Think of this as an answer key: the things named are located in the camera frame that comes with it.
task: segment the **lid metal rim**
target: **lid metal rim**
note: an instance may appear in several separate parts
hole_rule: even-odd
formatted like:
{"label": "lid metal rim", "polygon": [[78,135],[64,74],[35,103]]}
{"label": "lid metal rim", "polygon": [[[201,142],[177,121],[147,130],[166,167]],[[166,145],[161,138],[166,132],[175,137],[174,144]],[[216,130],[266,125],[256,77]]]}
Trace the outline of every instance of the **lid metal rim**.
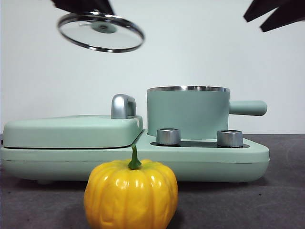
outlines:
{"label": "lid metal rim", "polygon": [[[79,41],[76,41],[69,36],[67,36],[62,30],[61,27],[65,24],[68,24],[70,22],[76,22],[76,21],[89,21],[90,18],[94,18],[94,21],[103,21],[103,22],[110,22],[112,24],[125,27],[126,29],[129,29],[130,31],[138,34],[142,42],[139,45],[130,47],[130,48],[118,48],[118,49],[112,49],[112,48],[105,48],[105,47],[98,47],[98,46],[93,46],[93,45],[88,45]],[[105,14],[105,13],[100,13],[100,12],[82,12],[81,14],[76,14],[76,13],[69,13],[64,16],[62,16],[58,23],[57,23],[57,28],[61,35],[69,40],[70,42],[77,44],[81,47],[91,49],[91,50],[96,50],[96,51],[101,51],[101,52],[130,52],[135,49],[138,49],[145,40],[145,35],[143,31],[133,22],[128,21],[124,18],[121,18],[116,15],[110,15],[110,14]]]}
{"label": "lid metal rim", "polygon": [[215,92],[230,92],[229,88],[225,87],[211,87],[211,86],[167,86],[167,87],[154,87],[147,90],[153,91],[215,91]]}

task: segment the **gray table surface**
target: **gray table surface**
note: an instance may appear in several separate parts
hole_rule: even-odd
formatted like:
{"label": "gray table surface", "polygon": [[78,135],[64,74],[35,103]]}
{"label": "gray table surface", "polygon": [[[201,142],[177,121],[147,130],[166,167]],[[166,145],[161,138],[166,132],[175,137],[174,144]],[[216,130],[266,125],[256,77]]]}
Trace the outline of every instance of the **gray table surface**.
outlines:
{"label": "gray table surface", "polygon": [[[266,174],[250,183],[179,182],[168,229],[305,229],[305,135],[245,138],[270,149]],[[85,187],[72,181],[41,186],[2,169],[1,229],[88,229]]]}

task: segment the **toy kitchen appliance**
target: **toy kitchen appliance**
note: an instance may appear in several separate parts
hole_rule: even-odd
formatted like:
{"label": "toy kitchen appliance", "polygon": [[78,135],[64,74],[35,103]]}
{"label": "toy kitchen appliance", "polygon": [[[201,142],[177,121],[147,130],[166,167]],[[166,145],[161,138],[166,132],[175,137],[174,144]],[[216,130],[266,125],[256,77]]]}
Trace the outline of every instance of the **toy kitchen appliance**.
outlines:
{"label": "toy kitchen appliance", "polygon": [[178,181],[249,182],[264,175],[267,147],[228,130],[228,115],[264,115],[262,101],[229,101],[229,89],[207,86],[151,88],[148,129],[135,99],[117,94],[111,115],[76,115],[9,122],[2,166],[16,177],[48,183],[87,180],[97,165],[131,158],[169,166]]}

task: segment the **saucepan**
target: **saucepan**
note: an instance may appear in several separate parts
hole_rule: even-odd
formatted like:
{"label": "saucepan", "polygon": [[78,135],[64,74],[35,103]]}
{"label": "saucepan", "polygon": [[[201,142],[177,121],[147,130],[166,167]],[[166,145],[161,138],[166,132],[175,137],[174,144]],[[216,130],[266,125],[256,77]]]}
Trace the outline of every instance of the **saucepan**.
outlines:
{"label": "saucepan", "polygon": [[211,86],[155,87],[147,91],[148,134],[176,128],[181,139],[215,139],[228,129],[229,114],[262,116],[263,101],[232,101],[230,90]]}

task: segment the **yellow pumpkin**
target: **yellow pumpkin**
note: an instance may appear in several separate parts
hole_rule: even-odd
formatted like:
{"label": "yellow pumpkin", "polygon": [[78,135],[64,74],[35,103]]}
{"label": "yellow pumpkin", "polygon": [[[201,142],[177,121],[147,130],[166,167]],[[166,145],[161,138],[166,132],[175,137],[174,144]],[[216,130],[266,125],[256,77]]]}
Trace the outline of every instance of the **yellow pumpkin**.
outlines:
{"label": "yellow pumpkin", "polygon": [[92,229],[165,229],[178,202],[173,171],[160,162],[137,158],[97,166],[84,194],[86,217]]}

